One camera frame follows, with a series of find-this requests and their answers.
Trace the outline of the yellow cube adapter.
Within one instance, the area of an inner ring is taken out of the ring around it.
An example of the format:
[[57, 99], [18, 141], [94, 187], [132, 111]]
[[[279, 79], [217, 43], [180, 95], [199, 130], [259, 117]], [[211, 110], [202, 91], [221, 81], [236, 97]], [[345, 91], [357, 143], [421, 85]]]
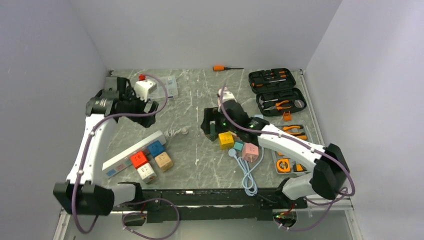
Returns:
[[218, 134], [219, 146], [221, 150], [233, 148], [235, 140], [230, 131]]

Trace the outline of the teal cube adapter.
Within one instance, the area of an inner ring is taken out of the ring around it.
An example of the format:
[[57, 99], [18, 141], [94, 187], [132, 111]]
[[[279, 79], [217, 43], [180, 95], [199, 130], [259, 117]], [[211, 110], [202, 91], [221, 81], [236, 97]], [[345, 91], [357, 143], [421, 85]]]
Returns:
[[244, 142], [240, 141], [240, 140], [236, 140], [234, 142], [233, 148], [238, 151], [241, 152], [243, 150], [244, 147]]

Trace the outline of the light blue round plug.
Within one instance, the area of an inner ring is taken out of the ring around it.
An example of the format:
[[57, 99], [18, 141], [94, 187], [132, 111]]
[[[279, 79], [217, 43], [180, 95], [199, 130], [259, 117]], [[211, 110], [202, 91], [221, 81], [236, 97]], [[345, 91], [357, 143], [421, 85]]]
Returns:
[[230, 148], [230, 149], [228, 150], [228, 155], [229, 155], [230, 157], [232, 157], [232, 158], [237, 158], [237, 151], [236, 151], [235, 149], [233, 149], [233, 148]]

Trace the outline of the pink cube socket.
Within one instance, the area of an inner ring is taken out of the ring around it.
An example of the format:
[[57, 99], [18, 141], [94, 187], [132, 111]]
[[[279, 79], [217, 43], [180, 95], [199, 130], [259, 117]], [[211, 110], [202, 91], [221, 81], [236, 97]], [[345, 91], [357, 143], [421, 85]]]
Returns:
[[244, 161], [255, 162], [259, 157], [259, 148], [252, 143], [245, 143], [242, 147], [241, 155]]

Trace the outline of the black tool case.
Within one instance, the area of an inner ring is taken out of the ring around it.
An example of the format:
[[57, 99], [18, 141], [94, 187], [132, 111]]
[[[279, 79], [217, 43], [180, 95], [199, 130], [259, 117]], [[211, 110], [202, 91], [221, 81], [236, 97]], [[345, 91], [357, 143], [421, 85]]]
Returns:
[[[254, 94], [260, 112], [266, 117], [276, 117], [284, 113], [298, 113], [307, 107], [306, 99], [300, 89], [296, 88], [296, 80], [287, 68], [258, 70], [248, 74], [248, 82]], [[283, 110], [263, 109], [276, 103], [288, 100], [291, 108]]]

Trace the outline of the white plug with cord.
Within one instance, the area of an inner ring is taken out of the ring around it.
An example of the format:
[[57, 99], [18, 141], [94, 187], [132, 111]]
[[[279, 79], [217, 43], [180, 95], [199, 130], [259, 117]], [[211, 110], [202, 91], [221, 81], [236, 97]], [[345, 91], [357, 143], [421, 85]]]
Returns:
[[178, 129], [168, 129], [163, 133], [163, 135], [166, 138], [172, 138], [178, 134], [187, 135], [188, 133], [189, 133], [189, 129], [187, 127], [181, 127]]

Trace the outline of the dark blue cube adapter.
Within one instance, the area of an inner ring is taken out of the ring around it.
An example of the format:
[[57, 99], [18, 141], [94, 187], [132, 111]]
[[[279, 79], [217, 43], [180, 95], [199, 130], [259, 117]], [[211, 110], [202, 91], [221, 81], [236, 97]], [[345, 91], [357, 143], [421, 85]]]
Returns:
[[155, 158], [158, 155], [162, 154], [165, 151], [165, 148], [159, 140], [156, 140], [147, 146], [147, 150], [150, 155]]

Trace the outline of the red cube adapter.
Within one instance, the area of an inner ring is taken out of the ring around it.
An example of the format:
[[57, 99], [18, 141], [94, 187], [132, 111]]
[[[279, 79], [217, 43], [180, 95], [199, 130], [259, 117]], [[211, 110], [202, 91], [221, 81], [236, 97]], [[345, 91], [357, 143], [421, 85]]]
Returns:
[[131, 155], [129, 159], [135, 169], [138, 169], [149, 162], [143, 151], [136, 152], [135, 154]]

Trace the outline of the grey tool case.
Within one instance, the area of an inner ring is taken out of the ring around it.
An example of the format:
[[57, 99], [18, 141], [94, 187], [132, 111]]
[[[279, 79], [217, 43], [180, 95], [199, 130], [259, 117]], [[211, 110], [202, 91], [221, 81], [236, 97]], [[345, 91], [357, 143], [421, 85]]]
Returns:
[[302, 176], [310, 173], [315, 167], [315, 153], [311, 150], [314, 145], [296, 136], [284, 133], [284, 131], [273, 124], [268, 124], [263, 129], [266, 134], [259, 136], [259, 144], [265, 149], [271, 150], [271, 156], [274, 162], [279, 159], [289, 159], [291, 172], [277, 173], [278, 175]]

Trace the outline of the orange cube adapter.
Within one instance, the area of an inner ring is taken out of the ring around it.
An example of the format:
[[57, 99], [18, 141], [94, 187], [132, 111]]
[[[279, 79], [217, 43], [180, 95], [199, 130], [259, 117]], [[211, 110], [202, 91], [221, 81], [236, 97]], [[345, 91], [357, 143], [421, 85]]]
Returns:
[[157, 155], [154, 160], [162, 172], [166, 172], [174, 165], [170, 156], [165, 151]]

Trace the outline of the white cube adapter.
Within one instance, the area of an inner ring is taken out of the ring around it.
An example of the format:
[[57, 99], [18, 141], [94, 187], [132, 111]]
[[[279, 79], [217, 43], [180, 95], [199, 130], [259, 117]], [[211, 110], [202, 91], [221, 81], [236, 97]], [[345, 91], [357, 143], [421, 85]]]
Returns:
[[141, 180], [145, 184], [148, 184], [148, 183], [150, 183], [151, 181], [153, 181], [154, 179], [157, 178], [157, 174], [156, 174], [156, 172], [154, 171], [153, 167], [151, 166], [151, 164], [149, 162], [138, 167], [136, 169], [136, 171], [139, 174], [139, 176], [141, 177]]

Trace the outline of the dark green cube adapter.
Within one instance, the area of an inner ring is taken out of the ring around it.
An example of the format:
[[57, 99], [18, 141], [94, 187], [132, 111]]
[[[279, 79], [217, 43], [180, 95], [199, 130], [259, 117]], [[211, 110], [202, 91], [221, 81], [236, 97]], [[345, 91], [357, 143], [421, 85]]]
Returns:
[[208, 131], [205, 136], [212, 142], [214, 142], [218, 138], [218, 133], [216, 129], [216, 124], [212, 121], [208, 126]]

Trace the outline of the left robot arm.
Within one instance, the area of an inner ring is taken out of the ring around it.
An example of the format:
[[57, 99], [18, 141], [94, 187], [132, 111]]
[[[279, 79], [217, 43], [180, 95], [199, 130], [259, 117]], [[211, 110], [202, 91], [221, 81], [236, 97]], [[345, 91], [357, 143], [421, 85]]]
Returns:
[[138, 183], [102, 186], [103, 164], [119, 118], [127, 117], [145, 128], [155, 123], [155, 115], [162, 107], [156, 101], [149, 111], [145, 107], [156, 88], [152, 79], [132, 85], [125, 77], [107, 77], [103, 89], [87, 102], [84, 135], [75, 163], [66, 180], [53, 188], [54, 197], [68, 214], [107, 216], [119, 204], [124, 203], [131, 210], [143, 205]]

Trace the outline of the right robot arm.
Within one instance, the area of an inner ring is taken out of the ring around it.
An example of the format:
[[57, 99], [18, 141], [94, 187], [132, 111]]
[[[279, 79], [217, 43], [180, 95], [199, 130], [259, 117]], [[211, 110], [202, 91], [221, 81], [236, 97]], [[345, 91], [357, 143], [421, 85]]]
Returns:
[[323, 146], [301, 140], [260, 117], [251, 117], [244, 111], [234, 95], [219, 90], [217, 107], [205, 108], [200, 125], [211, 141], [211, 123], [215, 132], [235, 133], [243, 142], [260, 148], [280, 152], [306, 168], [307, 174], [284, 179], [275, 194], [276, 203], [289, 207], [295, 200], [310, 195], [334, 201], [341, 195], [346, 180], [351, 180], [350, 171], [341, 149], [330, 144]]

